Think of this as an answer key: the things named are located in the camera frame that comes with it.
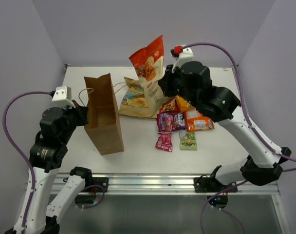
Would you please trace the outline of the orange yellow snack bag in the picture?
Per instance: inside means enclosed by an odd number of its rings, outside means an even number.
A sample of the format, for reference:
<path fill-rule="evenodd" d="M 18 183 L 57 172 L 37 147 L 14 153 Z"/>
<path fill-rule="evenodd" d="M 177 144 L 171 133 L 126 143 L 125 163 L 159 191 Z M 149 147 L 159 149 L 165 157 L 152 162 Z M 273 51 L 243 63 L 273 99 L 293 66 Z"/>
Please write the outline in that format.
<path fill-rule="evenodd" d="M 194 109 L 194 107 L 187 101 L 185 101 L 182 97 L 176 96 L 175 97 L 176 103 L 178 105 L 180 112 L 187 112 L 189 110 Z"/>

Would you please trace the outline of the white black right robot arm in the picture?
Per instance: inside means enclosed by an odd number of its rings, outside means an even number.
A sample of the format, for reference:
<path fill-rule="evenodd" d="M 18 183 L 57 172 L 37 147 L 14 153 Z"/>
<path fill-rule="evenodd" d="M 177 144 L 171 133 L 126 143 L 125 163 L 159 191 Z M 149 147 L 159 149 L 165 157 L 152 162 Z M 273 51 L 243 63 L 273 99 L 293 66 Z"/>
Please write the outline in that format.
<path fill-rule="evenodd" d="M 219 165 L 207 183 L 214 191 L 226 185 L 246 180 L 263 186 L 279 179 L 285 162 L 280 157 L 291 155 L 287 147 L 274 144 L 248 115 L 237 96 L 226 87 L 212 84 L 210 70 L 198 61 L 189 61 L 181 67 L 168 65 L 158 82 L 166 97 L 179 96 L 227 130 L 248 152 L 247 159 L 227 166 Z"/>

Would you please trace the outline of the brown paper bag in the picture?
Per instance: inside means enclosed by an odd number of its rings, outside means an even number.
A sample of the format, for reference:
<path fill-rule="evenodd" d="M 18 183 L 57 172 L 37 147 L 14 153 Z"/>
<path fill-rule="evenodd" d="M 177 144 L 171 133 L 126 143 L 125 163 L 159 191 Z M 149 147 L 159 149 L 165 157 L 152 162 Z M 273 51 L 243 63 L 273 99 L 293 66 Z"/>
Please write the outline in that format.
<path fill-rule="evenodd" d="M 85 132 L 101 155 L 124 151 L 117 101 L 111 75 L 84 77 L 88 94 L 88 124 Z"/>

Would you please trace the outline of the brown potato chips bag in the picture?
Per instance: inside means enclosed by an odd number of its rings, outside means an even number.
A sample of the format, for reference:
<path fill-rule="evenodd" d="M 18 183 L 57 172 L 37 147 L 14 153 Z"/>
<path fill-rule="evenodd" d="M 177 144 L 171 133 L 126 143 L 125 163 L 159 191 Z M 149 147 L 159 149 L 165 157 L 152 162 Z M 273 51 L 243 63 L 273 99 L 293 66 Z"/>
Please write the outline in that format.
<path fill-rule="evenodd" d="M 121 101 L 119 114 L 138 118 L 157 118 L 157 113 L 152 115 L 149 112 L 144 89 L 139 81 L 127 77 L 124 77 L 124 81 L 128 90 Z"/>

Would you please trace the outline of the cassava chips bag cream red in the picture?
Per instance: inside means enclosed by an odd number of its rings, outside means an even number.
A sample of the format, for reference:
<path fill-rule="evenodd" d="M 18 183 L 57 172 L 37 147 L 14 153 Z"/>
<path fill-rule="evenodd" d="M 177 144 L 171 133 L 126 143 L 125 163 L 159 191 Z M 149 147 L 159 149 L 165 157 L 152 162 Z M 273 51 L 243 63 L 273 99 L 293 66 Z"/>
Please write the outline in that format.
<path fill-rule="evenodd" d="M 152 116 L 167 101 L 158 84 L 158 81 L 163 77 L 163 36 L 157 37 L 148 46 L 133 53 L 129 60 L 135 69 L 141 87 L 144 89 L 148 113 Z"/>

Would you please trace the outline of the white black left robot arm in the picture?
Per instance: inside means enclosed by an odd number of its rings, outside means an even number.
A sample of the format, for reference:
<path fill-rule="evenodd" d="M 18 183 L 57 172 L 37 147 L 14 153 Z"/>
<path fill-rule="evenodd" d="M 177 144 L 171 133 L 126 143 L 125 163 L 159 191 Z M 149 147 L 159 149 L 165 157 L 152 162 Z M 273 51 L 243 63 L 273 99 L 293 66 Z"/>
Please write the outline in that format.
<path fill-rule="evenodd" d="M 78 126 L 88 124 L 88 108 L 73 106 L 47 109 L 40 121 L 40 131 L 30 149 L 27 193 L 16 224 L 8 234 L 56 234 L 60 223 L 75 197 L 81 191 L 93 187 L 90 169 L 75 167 L 71 170 L 66 185 L 50 202 L 51 189 L 66 155 L 67 143 Z"/>

